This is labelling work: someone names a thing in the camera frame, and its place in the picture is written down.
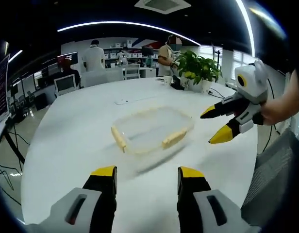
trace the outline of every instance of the potted plant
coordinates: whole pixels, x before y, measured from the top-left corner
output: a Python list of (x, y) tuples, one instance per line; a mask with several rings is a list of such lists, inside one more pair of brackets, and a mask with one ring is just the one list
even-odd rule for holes
[(188, 79), (188, 88), (192, 91), (208, 93), (212, 80), (222, 75), (216, 61), (197, 56), (192, 51), (181, 53), (177, 61), (179, 76), (184, 74)]

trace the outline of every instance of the black ceiling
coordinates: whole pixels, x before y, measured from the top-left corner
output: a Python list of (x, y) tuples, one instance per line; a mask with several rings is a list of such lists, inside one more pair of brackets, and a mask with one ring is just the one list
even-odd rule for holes
[[(1, 1), (0, 37), (10, 43), (9, 52), (23, 50), (21, 59), (12, 64), (19, 69), (28, 62), (50, 52), (60, 52), (60, 45), (99, 37), (138, 37), (165, 41), (168, 33), (133, 25), (95, 25), (58, 33), (63, 27), (91, 21), (130, 21), (145, 23), (189, 37), (200, 44), (221, 46), (228, 50), (250, 53), (249, 35), (235, 0), (186, 0), (192, 6), (168, 15), (134, 7), (137, 0), (21, 0)], [(284, 24), (284, 14), (271, 1), (263, 1), (266, 9)], [(287, 53), (283, 43), (250, 11), (256, 55), (275, 68), (284, 69)]]

